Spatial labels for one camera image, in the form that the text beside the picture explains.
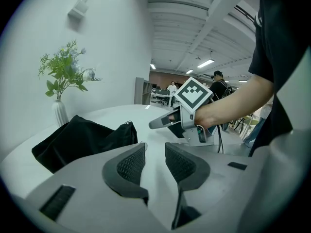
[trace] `black cap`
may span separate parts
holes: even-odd
[[[214,71],[214,75],[211,76],[211,78],[213,79],[216,75],[223,77],[223,73],[221,71]]]

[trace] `person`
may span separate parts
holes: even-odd
[[[176,91],[177,91],[177,87],[175,85],[175,82],[172,81],[167,89],[170,91],[170,96],[173,96],[176,93]],[[173,96],[172,99],[171,99],[171,106],[173,106],[173,104],[174,104],[174,99],[175,99],[175,97]]]
[[[214,93],[213,100],[217,101],[222,98],[225,91],[228,89],[228,85],[224,81],[223,73],[220,71],[215,71],[214,75],[211,76],[215,82],[210,86],[210,90]]]
[[[259,117],[260,117],[259,123],[256,124],[253,131],[243,140],[243,143],[249,148],[251,147],[250,142],[256,139],[257,135],[259,134],[260,129],[262,128],[264,122],[266,121],[268,115],[270,114],[271,109],[272,109],[272,104],[273,104],[273,97],[270,98],[270,100],[261,108],[261,111],[259,114]]]
[[[265,120],[249,156],[260,146],[269,145],[280,134],[292,130],[291,122],[279,101],[278,91],[309,51],[309,29],[299,20],[304,0],[260,0],[255,16],[256,47],[249,72],[254,75],[233,94],[201,106],[195,123],[206,129],[246,116],[262,107],[274,94],[270,115]]]

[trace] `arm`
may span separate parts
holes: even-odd
[[[195,124],[209,128],[246,116],[263,106],[273,94],[273,83],[254,75],[230,96],[200,107]]]

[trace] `black t-shirt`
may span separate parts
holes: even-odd
[[[227,88],[228,85],[223,79],[214,82],[209,88],[214,93],[213,100],[217,101],[218,99],[221,99]]]
[[[284,0],[260,0],[260,9],[255,17],[256,48],[249,72],[274,83],[275,99],[250,156],[256,148],[269,145],[276,136],[292,130],[276,93],[297,67],[308,40],[303,37],[303,29],[298,28],[298,23],[305,22],[302,19],[295,21],[291,11]]]

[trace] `ceiling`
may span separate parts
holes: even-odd
[[[156,71],[211,80],[223,72],[231,86],[251,77],[254,17],[259,0],[147,0],[155,34],[151,63]],[[197,68],[213,59],[214,63]]]

